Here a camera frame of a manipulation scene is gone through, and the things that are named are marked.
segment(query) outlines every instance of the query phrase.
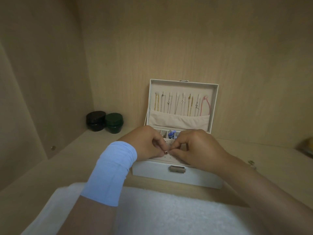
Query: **green jar lid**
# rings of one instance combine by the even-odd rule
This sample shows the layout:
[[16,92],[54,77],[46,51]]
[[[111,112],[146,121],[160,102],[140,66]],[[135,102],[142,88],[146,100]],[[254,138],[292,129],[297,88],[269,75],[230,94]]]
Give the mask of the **green jar lid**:
[[110,126],[116,126],[123,124],[123,116],[119,113],[107,114],[105,117],[105,124]]

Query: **jewelry box front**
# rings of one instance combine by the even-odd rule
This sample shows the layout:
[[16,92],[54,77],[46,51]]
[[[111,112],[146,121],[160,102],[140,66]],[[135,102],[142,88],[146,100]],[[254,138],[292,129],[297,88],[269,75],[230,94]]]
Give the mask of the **jewelry box front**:
[[[150,80],[146,124],[162,134],[171,145],[188,129],[211,133],[218,84],[186,80]],[[220,189],[223,180],[215,174],[194,168],[168,152],[161,158],[135,162],[133,175]]]

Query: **hand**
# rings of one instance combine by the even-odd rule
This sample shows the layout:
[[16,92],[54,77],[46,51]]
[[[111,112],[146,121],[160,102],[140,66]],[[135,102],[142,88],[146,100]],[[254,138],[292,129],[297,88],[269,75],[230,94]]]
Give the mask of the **hand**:
[[[187,144],[187,151],[179,149],[183,143]],[[170,147],[170,154],[198,169],[215,174],[219,174],[233,157],[211,134],[201,129],[181,131]]]
[[136,149],[137,161],[162,157],[168,150],[164,138],[151,126],[141,126],[121,137],[118,141],[129,143]]

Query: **elastic pocket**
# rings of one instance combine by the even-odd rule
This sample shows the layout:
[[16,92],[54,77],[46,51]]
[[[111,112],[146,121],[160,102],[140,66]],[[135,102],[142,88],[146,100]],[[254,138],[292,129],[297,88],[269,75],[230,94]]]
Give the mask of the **elastic pocket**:
[[180,129],[203,129],[208,131],[210,116],[172,115],[150,110],[149,124]]

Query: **blue cuff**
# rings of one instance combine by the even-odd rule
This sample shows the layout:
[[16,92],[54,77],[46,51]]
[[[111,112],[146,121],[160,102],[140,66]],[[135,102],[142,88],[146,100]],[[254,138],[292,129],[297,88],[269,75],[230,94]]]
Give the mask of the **blue cuff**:
[[109,206],[117,206],[124,180],[137,159],[133,146],[123,141],[111,143],[101,154],[81,196]]

